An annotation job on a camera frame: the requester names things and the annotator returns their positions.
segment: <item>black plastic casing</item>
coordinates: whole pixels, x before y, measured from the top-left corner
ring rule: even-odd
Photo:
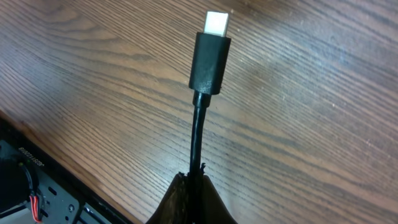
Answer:
[[[189,88],[209,95],[220,93],[231,39],[197,33]]]

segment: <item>black device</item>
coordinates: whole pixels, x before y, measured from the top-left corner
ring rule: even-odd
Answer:
[[[231,39],[229,15],[207,12],[196,37],[189,87],[195,107],[190,170],[173,179],[147,223],[236,223],[200,163],[206,109],[221,90]],[[25,208],[44,223],[131,223],[58,162],[0,119],[0,221]]]

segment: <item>wood grain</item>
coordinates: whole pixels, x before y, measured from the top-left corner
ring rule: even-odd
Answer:
[[[188,170],[208,9],[231,13],[233,42],[202,160],[232,216],[398,223],[393,0],[0,0],[0,110],[145,222]]]

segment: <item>screw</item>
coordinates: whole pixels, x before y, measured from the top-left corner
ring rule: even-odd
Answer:
[[[69,209],[69,212],[73,212],[75,210],[75,206],[73,206],[71,204],[71,205],[69,205],[68,209]]]

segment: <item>wood grain surface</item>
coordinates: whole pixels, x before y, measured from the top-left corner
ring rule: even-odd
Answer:
[[[396,0],[0,0],[0,110],[133,222],[188,170],[205,11],[230,12],[206,173],[239,223],[398,223]]]

